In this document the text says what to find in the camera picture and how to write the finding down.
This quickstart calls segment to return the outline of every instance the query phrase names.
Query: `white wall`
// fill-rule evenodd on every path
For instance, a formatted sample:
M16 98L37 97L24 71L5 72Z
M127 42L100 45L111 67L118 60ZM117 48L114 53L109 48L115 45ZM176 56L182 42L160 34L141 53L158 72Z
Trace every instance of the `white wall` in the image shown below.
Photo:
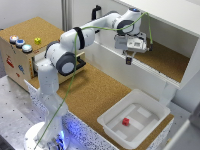
M102 12L99 13L99 16L104 15L111 10L116 10L120 14L124 14L127 10L125 6L113 2L112 0L74 0L74 2L74 26L81 26L90 21L91 10L95 7L96 4L102 7ZM54 24L55 26L61 28L61 0L0 0L0 28L7 28L9 26L15 25L36 16L40 16L43 19ZM148 26L146 21L147 18L144 18L142 20L141 30L148 33ZM184 33L155 19L151 20L151 24L153 38L155 41L185 56L191 56L193 47L195 46L195 42L197 41L196 37ZM101 33L98 34L96 37L97 41L107 46L111 50L121 54L121 50L115 50L113 48L114 35L114 32L101 31ZM86 52L88 53L88 57L92 55L92 53L90 53L90 50L87 50ZM125 72L120 71L119 73L120 74L118 76L121 76L121 78L123 77L123 74L126 74ZM186 85L186 87L184 87L181 91L178 91L174 98L174 101L177 104L186 108L189 111L192 111L195 108L196 104L200 101L199 79L200 72L188 83L188 85ZM133 83L133 85L136 88L142 88L139 83ZM154 97L158 97L159 93L160 92L155 92L155 94L152 95Z

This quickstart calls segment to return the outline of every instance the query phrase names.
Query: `green cable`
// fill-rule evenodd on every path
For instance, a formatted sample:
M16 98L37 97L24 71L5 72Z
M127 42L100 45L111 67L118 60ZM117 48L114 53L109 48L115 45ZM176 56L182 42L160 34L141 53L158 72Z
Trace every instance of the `green cable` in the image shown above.
M111 28L102 28L102 27L89 26L89 27L83 28L82 30L89 29L89 28L98 28L98 29L111 30L111 31L124 30L124 29L127 29L127 28L129 28L130 26L134 25L136 22L138 22L138 20L140 20L145 14L147 14L147 15L148 15L148 18L149 18L149 34L150 34L151 44L153 44L152 35L151 35L151 27L150 27L150 17L149 17L149 13L148 13L148 12L143 13L143 14L142 14L136 21L134 21L132 24L128 25L127 27L121 28L121 29L111 29ZM76 56L76 53L77 53L77 49L76 49L76 40L77 40L77 36L78 36L78 33L76 33L76 35L75 35L75 41L74 41L75 56ZM53 115L52 119L50 120L49 124L47 125L47 127L46 127L44 133L42 134L41 138L40 138L39 141L37 142L37 144L36 144L34 150L37 148L38 144L41 142L43 136L45 135L45 133L46 133L46 131L47 131L47 129L48 129L48 127L50 126L51 122L53 121L53 119L54 119L55 116L57 115L58 111L60 110L60 108L62 107L63 103L65 102L65 100L66 100L66 98L67 98L67 96L68 96L68 93L69 93L69 91L70 91L71 85L72 85L72 83L73 83L73 81L74 81L74 77L75 77L75 74L76 74L76 67L74 67L74 68L75 68L75 69L74 69L74 73L73 73L72 79L71 79L71 81L70 81L70 85L69 85L69 87L68 87L68 89L67 89L66 95L65 95L65 97L64 97L64 99L63 99L63 101L62 101L62 103L61 103L60 106L58 107L57 111L56 111L55 114Z

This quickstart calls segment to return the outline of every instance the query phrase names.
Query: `yellow object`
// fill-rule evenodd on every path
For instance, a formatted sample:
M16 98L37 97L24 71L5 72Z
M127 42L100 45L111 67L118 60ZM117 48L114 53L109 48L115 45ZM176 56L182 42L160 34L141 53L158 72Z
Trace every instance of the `yellow object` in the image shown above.
M40 45L41 44L41 38L35 38L35 44Z

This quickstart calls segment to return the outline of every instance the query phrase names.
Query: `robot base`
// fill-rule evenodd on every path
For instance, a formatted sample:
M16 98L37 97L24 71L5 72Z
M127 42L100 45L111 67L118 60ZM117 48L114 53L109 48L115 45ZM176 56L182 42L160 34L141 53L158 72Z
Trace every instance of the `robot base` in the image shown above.
M37 144L34 138L36 137L37 133L39 132L39 130L42 128L43 125L44 125L44 122L35 124L26 132L25 138L24 138L24 150L49 150L47 146L44 148L40 148L39 146L37 146L37 148L34 149ZM64 145L68 147L69 143L70 143L70 138L69 137L65 138Z

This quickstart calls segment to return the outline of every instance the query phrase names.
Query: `white robotic arm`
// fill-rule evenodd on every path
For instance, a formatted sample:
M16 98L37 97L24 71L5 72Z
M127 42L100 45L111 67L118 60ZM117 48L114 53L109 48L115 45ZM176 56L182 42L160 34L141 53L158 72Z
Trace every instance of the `white robotic arm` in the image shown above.
M91 21L81 29L85 27L108 27L111 29L121 29L129 26L134 21L136 21L141 16L141 12L137 9L131 8L124 15L120 15L115 11L112 11L105 16ZM117 35L115 36L115 47L122 50L132 50L134 52L145 52L146 48L146 34L140 32L141 19L138 20L134 25L124 29L117 30ZM82 30L81 34L77 37L76 48L82 49L84 47L90 46L95 40L95 31L98 28L87 28ZM38 89L38 97L40 101L47 107L48 115L45 118L45 124L38 132L35 141L38 142L43 136L43 133L50 123L56 110L62 103L62 99L57 95L57 90L59 88L57 72L63 76L67 76L72 73L75 69L75 48L74 40L75 35L80 30L76 31L72 29L65 32L60 37L60 42L52 42L47 46L45 60L43 65L38 66L38 79L40 83L40 89ZM52 123L46 130L46 133L42 140L40 141L39 147L42 149L50 149L49 143L55 142L55 139L61 134L62 127L62 116L68 111L66 103L62 105Z

